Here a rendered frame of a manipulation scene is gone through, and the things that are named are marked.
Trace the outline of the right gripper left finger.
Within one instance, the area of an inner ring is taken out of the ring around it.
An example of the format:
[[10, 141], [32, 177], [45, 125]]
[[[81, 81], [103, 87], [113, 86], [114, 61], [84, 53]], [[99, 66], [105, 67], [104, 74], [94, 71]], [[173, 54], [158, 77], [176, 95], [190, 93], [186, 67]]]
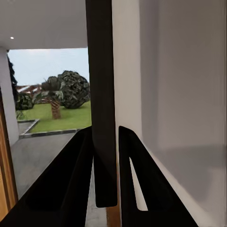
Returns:
[[80, 130], [0, 222], [0, 227], [85, 227], [92, 126]]

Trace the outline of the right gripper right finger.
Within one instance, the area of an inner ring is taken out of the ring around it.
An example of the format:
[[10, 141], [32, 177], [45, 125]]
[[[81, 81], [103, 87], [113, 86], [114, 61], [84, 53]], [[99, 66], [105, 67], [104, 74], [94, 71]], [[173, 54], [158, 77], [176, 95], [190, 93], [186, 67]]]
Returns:
[[[137, 208], [130, 158], [148, 211]], [[198, 227], [136, 133], [119, 126], [122, 227]]]

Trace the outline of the poster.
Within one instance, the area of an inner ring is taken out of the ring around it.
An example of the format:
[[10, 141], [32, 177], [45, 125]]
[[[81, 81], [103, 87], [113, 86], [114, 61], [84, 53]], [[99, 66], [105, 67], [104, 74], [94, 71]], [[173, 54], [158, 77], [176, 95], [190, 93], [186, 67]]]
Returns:
[[96, 206], [117, 206], [112, 0], [85, 0]]

